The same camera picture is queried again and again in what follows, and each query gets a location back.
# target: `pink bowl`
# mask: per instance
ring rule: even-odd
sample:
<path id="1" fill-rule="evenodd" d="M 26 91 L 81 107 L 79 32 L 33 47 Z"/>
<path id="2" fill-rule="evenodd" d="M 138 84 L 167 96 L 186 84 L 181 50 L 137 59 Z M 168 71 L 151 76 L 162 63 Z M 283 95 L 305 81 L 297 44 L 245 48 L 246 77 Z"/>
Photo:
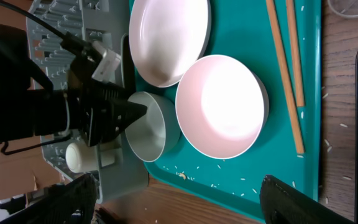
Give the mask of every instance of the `pink bowl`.
<path id="1" fill-rule="evenodd" d="M 210 55 L 183 75 L 176 111 L 194 148 L 215 159 L 230 159 L 257 139 L 269 113 L 269 99 L 263 83 L 245 65 Z"/>

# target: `teal tray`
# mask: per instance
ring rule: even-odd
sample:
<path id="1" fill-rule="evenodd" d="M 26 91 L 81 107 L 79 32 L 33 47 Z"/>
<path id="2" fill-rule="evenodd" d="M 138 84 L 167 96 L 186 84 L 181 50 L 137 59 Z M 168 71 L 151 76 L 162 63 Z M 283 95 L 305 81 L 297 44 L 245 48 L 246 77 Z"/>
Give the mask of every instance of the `teal tray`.
<path id="1" fill-rule="evenodd" d="M 321 1 L 295 1 L 306 102 L 304 108 L 298 109 L 306 151 L 304 158 L 296 154 L 265 1 L 210 0 L 210 3 L 211 37 L 205 55 L 222 54 L 236 58 L 262 80 L 270 100 L 268 120 L 255 144 L 237 158 L 225 161 L 208 158 L 181 135 L 172 152 L 156 162 L 145 163 L 145 166 L 153 177 L 162 182 L 263 221 L 259 190 L 266 174 L 272 174 L 288 185 L 294 181 L 297 190 L 314 200 L 318 199 Z M 285 0 L 276 0 L 276 10 L 292 77 Z M 177 85 L 155 88 L 139 74 L 136 75 L 136 82 L 138 91 L 156 93 L 175 101 Z M 182 171 L 193 181 L 176 175 Z"/>

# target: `clear plastic container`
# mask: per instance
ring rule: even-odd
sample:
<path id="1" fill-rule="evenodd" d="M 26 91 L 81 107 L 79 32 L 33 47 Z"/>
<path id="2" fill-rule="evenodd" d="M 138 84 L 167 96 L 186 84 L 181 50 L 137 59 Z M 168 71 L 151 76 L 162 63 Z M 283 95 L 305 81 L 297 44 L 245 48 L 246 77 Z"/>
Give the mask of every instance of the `clear plastic container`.
<path id="1" fill-rule="evenodd" d="M 327 0 L 331 10 L 348 19 L 358 18 L 358 0 Z"/>

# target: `wooden chopstick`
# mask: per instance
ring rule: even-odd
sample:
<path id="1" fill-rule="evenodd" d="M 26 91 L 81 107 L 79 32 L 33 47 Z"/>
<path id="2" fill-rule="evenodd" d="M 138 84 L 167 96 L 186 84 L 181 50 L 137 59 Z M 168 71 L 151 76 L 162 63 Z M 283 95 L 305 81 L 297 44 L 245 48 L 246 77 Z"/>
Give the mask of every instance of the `wooden chopstick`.
<path id="1" fill-rule="evenodd" d="M 292 133 L 295 140 L 296 151 L 299 154 L 305 153 L 301 129 L 299 127 L 298 114 L 296 113 L 295 100 L 293 99 L 290 74 L 288 73 L 287 60 L 285 59 L 284 46 L 281 38 L 280 27 L 278 26 L 277 13 L 274 0 L 266 0 L 267 12 L 272 27 L 274 44 L 276 47 L 278 65 L 280 66 L 281 78 L 283 80 L 284 94 L 290 114 Z"/>
<path id="2" fill-rule="evenodd" d="M 293 0 L 286 0 L 288 29 L 290 31 L 291 56 L 293 76 L 295 79 L 295 95 L 296 105 L 298 107 L 305 106 L 305 97 L 303 96 L 302 69 L 299 56 L 298 31 L 296 29 L 295 7 Z"/>

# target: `bowl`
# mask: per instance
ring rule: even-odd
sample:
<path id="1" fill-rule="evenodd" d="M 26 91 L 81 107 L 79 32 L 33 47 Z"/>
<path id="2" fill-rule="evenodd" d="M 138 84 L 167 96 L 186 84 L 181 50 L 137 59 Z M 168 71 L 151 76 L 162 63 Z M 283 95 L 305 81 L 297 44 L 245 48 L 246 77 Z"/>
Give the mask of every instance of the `bowl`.
<path id="1" fill-rule="evenodd" d="M 129 23 L 131 55 L 156 87 L 178 83 L 204 54 L 211 27 L 209 0 L 136 0 Z"/>
<path id="2" fill-rule="evenodd" d="M 182 77 L 176 111 L 195 149 L 215 159 L 230 159 L 255 143 L 267 120 L 269 98 L 263 83 L 241 62 L 210 55 Z"/>
<path id="3" fill-rule="evenodd" d="M 175 105 L 168 99 L 144 91 L 128 101 L 147 106 L 147 113 L 125 129 L 131 149 L 139 159 L 154 162 L 173 149 L 180 137 Z"/>

